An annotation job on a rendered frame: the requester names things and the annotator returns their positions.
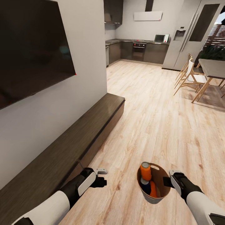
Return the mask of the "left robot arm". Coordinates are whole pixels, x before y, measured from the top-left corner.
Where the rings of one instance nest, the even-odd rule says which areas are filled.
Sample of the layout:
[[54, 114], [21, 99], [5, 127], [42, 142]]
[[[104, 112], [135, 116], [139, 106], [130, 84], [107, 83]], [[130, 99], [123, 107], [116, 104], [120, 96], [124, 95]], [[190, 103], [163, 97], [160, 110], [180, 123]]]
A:
[[11, 225], [59, 225], [70, 209], [89, 187], [104, 187], [107, 180], [98, 174], [107, 174], [105, 168], [84, 168], [79, 175], [55, 192], [40, 205], [19, 217]]

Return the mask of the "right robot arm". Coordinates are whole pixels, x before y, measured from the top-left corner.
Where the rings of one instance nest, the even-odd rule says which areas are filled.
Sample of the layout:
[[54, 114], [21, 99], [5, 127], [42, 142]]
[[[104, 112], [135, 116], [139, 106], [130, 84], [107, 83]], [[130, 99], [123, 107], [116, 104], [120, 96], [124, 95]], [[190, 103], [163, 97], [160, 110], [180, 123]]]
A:
[[170, 177], [163, 177], [166, 187], [175, 188], [190, 208], [198, 225], [225, 225], [225, 210], [215, 204], [190, 182], [181, 170], [169, 169]]

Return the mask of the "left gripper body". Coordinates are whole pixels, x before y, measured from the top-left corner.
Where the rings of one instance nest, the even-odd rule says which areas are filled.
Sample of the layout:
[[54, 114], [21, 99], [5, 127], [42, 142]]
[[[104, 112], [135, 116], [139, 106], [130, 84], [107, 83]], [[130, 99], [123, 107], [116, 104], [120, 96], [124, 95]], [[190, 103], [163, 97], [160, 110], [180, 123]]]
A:
[[97, 177], [97, 182], [94, 186], [92, 186], [93, 188], [96, 188], [96, 187], [104, 187], [104, 177]]

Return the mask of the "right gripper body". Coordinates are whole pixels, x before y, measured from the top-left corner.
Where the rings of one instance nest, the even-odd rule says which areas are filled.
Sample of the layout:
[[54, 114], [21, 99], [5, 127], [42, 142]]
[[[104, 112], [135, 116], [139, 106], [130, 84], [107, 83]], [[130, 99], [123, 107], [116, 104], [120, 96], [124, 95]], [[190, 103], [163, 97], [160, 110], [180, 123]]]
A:
[[164, 183], [164, 186], [166, 186], [166, 187], [174, 188], [174, 186], [171, 183], [170, 177], [163, 177], [163, 183]]

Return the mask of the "trash can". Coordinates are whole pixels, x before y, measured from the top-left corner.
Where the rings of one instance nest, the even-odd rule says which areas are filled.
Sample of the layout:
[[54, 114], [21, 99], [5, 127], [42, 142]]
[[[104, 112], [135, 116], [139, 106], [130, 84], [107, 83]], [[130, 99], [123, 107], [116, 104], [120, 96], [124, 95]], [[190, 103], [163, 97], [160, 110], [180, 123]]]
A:
[[152, 175], [151, 181], [154, 181], [154, 183], [156, 185], [157, 198], [149, 197], [143, 193], [141, 183], [140, 183], [140, 180], [142, 177], [141, 166], [139, 167], [139, 169], [137, 171], [137, 182], [138, 182], [138, 185], [139, 185], [145, 199], [149, 203], [156, 205], [160, 201], [162, 201], [162, 199], [165, 198], [171, 190], [171, 187], [166, 187], [166, 186], [164, 186], [164, 183], [163, 183], [163, 177], [169, 177], [169, 175], [161, 166], [154, 164], [154, 163], [149, 163], [149, 165], [153, 165], [153, 166], [156, 166], [159, 168], [159, 170], [157, 170], [157, 169], [151, 167], [151, 175]]

